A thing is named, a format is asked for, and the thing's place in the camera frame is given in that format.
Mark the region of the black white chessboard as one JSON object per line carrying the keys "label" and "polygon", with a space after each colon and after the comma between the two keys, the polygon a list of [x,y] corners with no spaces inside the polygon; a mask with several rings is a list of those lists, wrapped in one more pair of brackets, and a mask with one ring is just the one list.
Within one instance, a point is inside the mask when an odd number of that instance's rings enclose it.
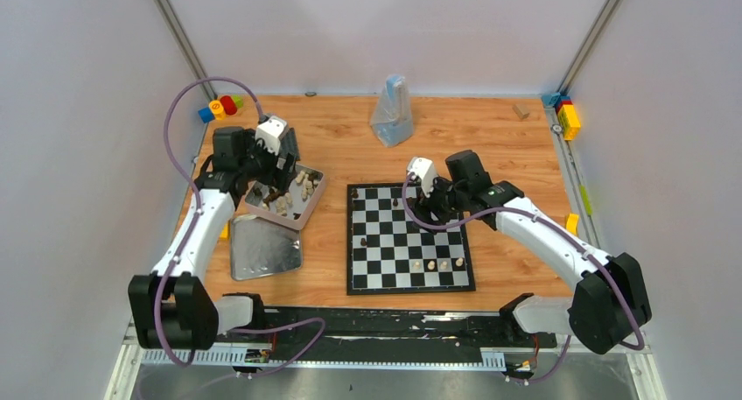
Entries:
{"label": "black white chessboard", "polygon": [[[346,293],[475,291],[465,227],[433,234],[403,210],[400,183],[346,187]],[[448,270],[440,270],[441,261]]]}

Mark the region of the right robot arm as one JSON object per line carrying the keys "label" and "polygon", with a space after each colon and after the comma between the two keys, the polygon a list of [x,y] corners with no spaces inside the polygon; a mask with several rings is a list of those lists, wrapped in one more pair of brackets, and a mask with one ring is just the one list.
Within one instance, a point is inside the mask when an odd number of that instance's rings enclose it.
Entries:
{"label": "right robot arm", "polygon": [[414,157],[406,167],[405,186],[416,195],[402,204],[421,229],[442,232],[482,221],[546,263],[570,288],[568,298],[525,295],[500,320],[500,333],[521,345],[534,333],[577,338],[595,354],[622,346],[641,351],[641,328],[652,319],[640,263],[627,253],[611,255],[573,235],[549,218],[512,183],[494,183],[471,150],[445,160],[444,178],[428,158]]}

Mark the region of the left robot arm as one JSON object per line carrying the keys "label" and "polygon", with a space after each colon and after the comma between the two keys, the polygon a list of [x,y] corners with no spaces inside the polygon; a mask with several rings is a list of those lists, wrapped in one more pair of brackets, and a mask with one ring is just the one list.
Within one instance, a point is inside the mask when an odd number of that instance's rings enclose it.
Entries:
{"label": "left robot arm", "polygon": [[213,132],[213,154],[192,181],[186,218],[161,260],[147,275],[135,275],[128,295],[139,345],[173,351],[207,350],[232,329],[247,341],[260,340],[268,318],[256,295],[226,295],[212,301],[203,284],[224,227],[256,181],[284,191],[296,157],[282,156],[288,131],[273,116],[255,129],[228,126]]}

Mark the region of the dark grey lego baseplate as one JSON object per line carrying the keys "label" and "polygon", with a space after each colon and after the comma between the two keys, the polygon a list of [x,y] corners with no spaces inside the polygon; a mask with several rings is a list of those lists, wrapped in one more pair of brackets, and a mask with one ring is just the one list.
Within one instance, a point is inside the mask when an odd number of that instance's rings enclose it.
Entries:
{"label": "dark grey lego baseplate", "polygon": [[289,155],[292,155],[296,161],[301,159],[298,138],[293,127],[289,128],[281,139],[280,157],[287,158]]}

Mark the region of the pink metal tin box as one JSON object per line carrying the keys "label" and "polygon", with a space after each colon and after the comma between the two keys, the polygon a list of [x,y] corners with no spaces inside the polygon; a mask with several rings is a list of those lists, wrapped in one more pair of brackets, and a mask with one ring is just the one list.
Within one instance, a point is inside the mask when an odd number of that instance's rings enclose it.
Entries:
{"label": "pink metal tin box", "polygon": [[326,175],[297,164],[285,192],[255,182],[245,196],[248,211],[267,221],[302,230],[319,204],[327,185]]}

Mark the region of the metal tin lid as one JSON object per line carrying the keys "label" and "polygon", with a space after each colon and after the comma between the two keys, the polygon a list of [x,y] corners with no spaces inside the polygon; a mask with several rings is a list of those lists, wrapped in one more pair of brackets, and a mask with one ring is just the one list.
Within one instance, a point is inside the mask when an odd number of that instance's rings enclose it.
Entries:
{"label": "metal tin lid", "polygon": [[304,262],[300,232],[254,214],[236,216],[230,222],[229,260],[235,281],[299,270]]}

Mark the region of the red round toy block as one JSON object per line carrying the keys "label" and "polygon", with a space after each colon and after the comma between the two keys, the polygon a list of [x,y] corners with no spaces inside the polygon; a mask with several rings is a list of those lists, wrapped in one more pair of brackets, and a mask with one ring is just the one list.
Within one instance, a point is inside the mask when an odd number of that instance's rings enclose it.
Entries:
{"label": "red round toy block", "polygon": [[237,112],[238,107],[231,95],[223,95],[219,101],[227,116],[233,116]]}

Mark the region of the yellow round toy block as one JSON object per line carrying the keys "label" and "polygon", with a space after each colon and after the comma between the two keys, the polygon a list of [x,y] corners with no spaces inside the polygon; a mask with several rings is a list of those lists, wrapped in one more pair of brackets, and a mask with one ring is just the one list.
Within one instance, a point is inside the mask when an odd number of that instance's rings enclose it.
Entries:
{"label": "yellow round toy block", "polygon": [[228,116],[223,104],[219,100],[210,101],[208,107],[215,120],[222,120]]}

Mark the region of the blue toy block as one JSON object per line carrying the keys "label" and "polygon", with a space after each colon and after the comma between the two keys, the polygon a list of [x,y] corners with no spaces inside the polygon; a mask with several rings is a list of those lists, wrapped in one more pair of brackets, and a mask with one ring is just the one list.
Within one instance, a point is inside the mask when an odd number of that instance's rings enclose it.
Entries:
{"label": "blue toy block", "polygon": [[198,111],[200,120],[203,123],[210,123],[215,120],[215,115],[209,107],[204,107]]}

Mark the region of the plastic bag with blue item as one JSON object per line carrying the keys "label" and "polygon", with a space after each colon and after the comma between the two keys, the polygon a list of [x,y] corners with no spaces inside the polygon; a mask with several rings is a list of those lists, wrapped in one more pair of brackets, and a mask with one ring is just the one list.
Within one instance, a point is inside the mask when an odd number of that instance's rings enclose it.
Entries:
{"label": "plastic bag with blue item", "polygon": [[411,138],[414,120],[407,81],[392,74],[384,82],[369,125],[385,147],[394,147]]}

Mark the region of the small wooden block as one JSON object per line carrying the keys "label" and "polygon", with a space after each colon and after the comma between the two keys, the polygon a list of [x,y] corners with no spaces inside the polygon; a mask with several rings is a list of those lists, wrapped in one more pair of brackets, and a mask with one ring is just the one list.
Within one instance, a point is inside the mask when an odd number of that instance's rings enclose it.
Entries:
{"label": "small wooden block", "polygon": [[520,120],[527,119],[531,114],[529,107],[525,104],[514,104],[513,111]]}

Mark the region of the yellow plastic piece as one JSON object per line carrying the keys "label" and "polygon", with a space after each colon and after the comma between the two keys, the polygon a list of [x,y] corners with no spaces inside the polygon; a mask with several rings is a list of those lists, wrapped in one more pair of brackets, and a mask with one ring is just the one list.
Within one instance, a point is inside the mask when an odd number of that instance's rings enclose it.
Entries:
{"label": "yellow plastic piece", "polygon": [[570,213],[565,218],[565,228],[573,235],[578,235],[578,224],[580,216],[575,213]]}

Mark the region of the yellow lego brick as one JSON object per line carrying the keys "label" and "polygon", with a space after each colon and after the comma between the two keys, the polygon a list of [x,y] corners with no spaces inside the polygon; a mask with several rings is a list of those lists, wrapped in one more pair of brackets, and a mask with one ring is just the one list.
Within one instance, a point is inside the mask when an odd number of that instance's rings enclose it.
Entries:
{"label": "yellow lego brick", "polygon": [[557,113],[560,126],[563,129],[563,139],[572,141],[581,130],[578,113],[572,104],[563,104]]}

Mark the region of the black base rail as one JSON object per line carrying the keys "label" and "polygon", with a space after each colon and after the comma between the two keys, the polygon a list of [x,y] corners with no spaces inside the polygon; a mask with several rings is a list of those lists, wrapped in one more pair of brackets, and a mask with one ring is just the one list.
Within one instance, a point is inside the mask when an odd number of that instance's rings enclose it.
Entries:
{"label": "black base rail", "polygon": [[497,312],[269,306],[262,322],[276,335],[228,333],[219,342],[266,342],[272,359],[375,363],[477,363],[484,348],[526,356],[554,348],[554,335],[530,335]]}

